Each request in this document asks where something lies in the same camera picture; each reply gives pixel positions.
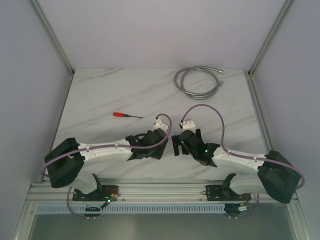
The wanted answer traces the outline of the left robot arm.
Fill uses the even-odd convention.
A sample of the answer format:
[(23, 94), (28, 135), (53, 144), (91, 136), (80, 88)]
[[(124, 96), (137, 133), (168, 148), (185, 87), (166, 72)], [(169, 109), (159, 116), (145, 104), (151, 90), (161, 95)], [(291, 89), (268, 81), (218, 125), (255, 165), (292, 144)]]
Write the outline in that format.
[(168, 136), (160, 128), (130, 135), (115, 142), (85, 144), (67, 138), (44, 158), (51, 187), (72, 187), (90, 201), (102, 196), (100, 179), (106, 176), (108, 163), (153, 158), (159, 160)]

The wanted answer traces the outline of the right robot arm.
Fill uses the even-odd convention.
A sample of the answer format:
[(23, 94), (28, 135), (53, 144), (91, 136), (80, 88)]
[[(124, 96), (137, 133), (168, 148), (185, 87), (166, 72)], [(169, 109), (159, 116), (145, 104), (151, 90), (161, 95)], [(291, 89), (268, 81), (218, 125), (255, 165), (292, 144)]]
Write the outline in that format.
[(191, 155), (203, 166), (233, 171), (218, 189), (229, 201), (245, 200), (251, 194), (267, 194), (277, 202), (288, 204), (301, 179), (277, 151), (271, 150), (261, 160), (242, 152), (226, 152), (220, 144), (204, 143), (199, 129), (185, 130), (171, 139), (175, 156)]

